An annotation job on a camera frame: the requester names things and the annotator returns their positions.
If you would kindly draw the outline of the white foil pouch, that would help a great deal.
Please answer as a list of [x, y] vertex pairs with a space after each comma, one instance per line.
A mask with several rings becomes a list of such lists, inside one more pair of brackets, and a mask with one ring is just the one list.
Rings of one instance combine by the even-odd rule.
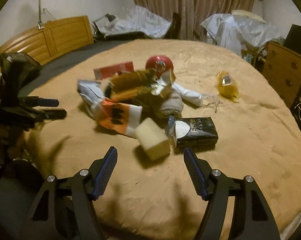
[[77, 80], [77, 92], [89, 116], [97, 121], [102, 112], [102, 102], [105, 100], [99, 83], [93, 80]]

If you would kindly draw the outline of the yellow sponge block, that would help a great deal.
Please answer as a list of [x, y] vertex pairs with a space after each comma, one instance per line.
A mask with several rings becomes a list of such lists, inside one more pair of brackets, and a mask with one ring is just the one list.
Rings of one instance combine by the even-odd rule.
[[163, 130], [151, 119], [144, 119], [135, 129], [135, 137], [151, 161], [170, 154], [169, 138]]

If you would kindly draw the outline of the black trash bag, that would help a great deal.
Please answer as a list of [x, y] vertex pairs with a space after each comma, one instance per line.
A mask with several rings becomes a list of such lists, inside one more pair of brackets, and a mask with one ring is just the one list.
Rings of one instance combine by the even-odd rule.
[[3, 98], [16, 98], [19, 90], [37, 78], [42, 65], [26, 53], [1, 53], [0, 67]]

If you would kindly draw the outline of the dark grey bed sheet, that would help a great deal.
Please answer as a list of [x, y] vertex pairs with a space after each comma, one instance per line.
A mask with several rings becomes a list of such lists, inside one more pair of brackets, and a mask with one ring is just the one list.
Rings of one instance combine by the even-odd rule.
[[38, 77], [20, 89], [18, 96], [28, 96], [33, 90], [44, 85], [50, 79], [57, 77], [63, 72], [71, 69], [75, 65], [87, 60], [88, 58], [109, 50], [128, 41], [98, 41], [94, 44], [84, 46], [71, 51], [42, 67]]

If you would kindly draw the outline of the wooden headboard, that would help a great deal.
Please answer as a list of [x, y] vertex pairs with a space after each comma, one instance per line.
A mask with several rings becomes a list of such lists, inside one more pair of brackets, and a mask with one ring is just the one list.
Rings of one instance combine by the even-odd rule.
[[43, 66], [90, 44], [93, 44], [91, 25], [84, 15], [48, 21], [42, 29], [28, 29], [1, 45], [0, 54], [26, 53]]

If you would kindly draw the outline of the red carton box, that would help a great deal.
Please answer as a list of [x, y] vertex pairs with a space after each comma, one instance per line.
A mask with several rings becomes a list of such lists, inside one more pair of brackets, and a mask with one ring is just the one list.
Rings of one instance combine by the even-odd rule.
[[106, 67], [96, 68], [93, 70], [95, 79], [102, 80], [108, 77], [112, 77], [113, 75], [121, 75], [125, 72], [133, 72], [134, 64], [132, 61], [122, 62], [117, 64], [112, 64]]

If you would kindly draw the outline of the gold foil box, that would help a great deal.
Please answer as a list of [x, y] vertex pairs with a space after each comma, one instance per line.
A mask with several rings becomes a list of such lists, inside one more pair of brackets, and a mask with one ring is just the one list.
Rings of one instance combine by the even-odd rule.
[[110, 100], [123, 102], [147, 94], [164, 99], [172, 92], [175, 79], [176, 77], [172, 70], [164, 72], [158, 78], [154, 69], [114, 76], [110, 80]]

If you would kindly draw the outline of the black tissue pack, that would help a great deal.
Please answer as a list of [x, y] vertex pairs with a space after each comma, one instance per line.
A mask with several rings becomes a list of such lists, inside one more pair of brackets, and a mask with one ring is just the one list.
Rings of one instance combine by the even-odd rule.
[[212, 118], [180, 118], [170, 116], [165, 133], [178, 148], [215, 146], [219, 137]]

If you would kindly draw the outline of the black desk lamp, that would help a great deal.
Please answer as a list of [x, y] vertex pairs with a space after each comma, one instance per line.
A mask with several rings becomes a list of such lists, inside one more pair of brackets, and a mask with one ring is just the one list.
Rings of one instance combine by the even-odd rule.
[[110, 29], [115, 26], [117, 17], [111, 14], [105, 14], [96, 20], [93, 20], [93, 26], [96, 30]]

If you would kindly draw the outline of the grey knitted sock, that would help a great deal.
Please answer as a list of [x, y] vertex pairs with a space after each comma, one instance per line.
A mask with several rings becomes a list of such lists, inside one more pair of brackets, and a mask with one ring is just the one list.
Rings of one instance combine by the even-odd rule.
[[144, 102], [150, 111], [159, 119], [167, 119], [170, 115], [175, 118], [180, 118], [184, 108], [181, 96], [176, 91], [172, 91], [165, 98], [148, 94]]

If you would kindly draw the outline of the red apple-shaped ball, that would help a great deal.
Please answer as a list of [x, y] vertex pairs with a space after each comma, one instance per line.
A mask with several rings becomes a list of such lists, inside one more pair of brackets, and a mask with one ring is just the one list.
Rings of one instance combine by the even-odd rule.
[[174, 64], [172, 60], [165, 55], [154, 55], [146, 61], [145, 68], [154, 69], [155, 75], [160, 77], [164, 72], [174, 70]]

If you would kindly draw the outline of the left white plastic cover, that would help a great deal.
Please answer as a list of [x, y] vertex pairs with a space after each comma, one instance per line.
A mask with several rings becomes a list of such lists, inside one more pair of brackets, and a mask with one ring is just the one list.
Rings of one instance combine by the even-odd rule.
[[93, 26], [94, 40], [161, 39], [169, 33], [172, 27], [171, 21], [139, 5], [124, 9], [121, 14], [115, 16], [117, 17], [116, 24], [110, 29], [99, 31]]

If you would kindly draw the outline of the white plastic cover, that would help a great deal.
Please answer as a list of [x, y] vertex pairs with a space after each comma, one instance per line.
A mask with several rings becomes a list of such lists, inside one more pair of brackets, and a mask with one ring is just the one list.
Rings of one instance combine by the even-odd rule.
[[283, 41], [275, 25], [248, 11], [214, 14], [201, 22], [200, 26], [214, 44], [239, 56], [243, 50], [260, 52], [269, 41]]
[[121, 14], [115, 16], [117, 17], [116, 24], [110, 29], [99, 31], [93, 26], [94, 40], [161, 39], [169, 33], [172, 27], [171, 21], [139, 5], [124, 9]]

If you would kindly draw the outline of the white crumpled tissue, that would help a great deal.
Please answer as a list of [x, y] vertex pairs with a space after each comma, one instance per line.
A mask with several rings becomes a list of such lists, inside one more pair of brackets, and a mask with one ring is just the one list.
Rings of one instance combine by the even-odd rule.
[[220, 104], [220, 100], [214, 94], [202, 94], [191, 89], [182, 87], [181, 85], [174, 83], [173, 88], [177, 91], [182, 100], [194, 105], [196, 107], [213, 107], [214, 111], [217, 111], [217, 108]]

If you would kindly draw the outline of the yellow snack wrapper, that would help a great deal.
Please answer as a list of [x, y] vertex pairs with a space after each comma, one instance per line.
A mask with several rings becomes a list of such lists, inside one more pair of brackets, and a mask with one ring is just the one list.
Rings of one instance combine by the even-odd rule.
[[216, 88], [219, 94], [229, 100], [237, 101], [239, 99], [239, 90], [234, 78], [224, 70], [217, 74]]

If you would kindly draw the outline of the wooden drawer chest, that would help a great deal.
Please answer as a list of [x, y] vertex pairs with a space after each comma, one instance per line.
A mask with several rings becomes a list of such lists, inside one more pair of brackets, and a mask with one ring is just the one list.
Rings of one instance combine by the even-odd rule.
[[301, 54], [280, 45], [268, 42], [263, 76], [269, 85], [292, 108], [301, 97]]

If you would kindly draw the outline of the right white plastic cover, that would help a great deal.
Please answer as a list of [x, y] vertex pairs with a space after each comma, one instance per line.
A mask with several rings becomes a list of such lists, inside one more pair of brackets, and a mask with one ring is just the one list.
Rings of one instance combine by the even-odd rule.
[[248, 11], [214, 14], [201, 22], [200, 26], [214, 44], [239, 56], [243, 50], [260, 52], [269, 41], [283, 41], [275, 25]]

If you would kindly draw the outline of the black television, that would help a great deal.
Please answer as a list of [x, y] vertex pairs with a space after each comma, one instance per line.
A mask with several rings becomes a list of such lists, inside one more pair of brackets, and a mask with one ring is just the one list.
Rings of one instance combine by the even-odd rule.
[[301, 54], [301, 26], [293, 24], [287, 34], [284, 46]]

